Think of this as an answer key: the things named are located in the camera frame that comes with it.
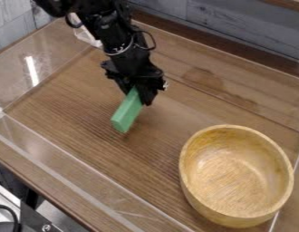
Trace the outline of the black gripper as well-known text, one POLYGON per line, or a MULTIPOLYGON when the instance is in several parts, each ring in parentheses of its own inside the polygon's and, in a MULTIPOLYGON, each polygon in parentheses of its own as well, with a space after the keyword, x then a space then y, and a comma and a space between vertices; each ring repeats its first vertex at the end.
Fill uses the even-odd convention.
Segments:
POLYGON ((107 78, 115 82, 123 94, 135 87, 141 103, 150 106, 166 84, 162 70, 150 61, 150 49, 105 49, 103 53, 109 59, 99 66, 107 78))

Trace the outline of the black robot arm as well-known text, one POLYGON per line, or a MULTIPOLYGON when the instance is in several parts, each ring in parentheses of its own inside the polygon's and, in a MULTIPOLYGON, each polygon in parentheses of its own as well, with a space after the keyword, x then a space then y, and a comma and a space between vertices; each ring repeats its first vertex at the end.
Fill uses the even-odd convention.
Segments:
POLYGON ((137 90, 139 102, 150 106, 165 89, 162 70, 150 61, 145 31, 131 23, 127 0, 32 0, 55 18, 64 18, 71 28, 83 26, 102 43, 109 57, 101 68, 114 80, 121 91, 137 90))

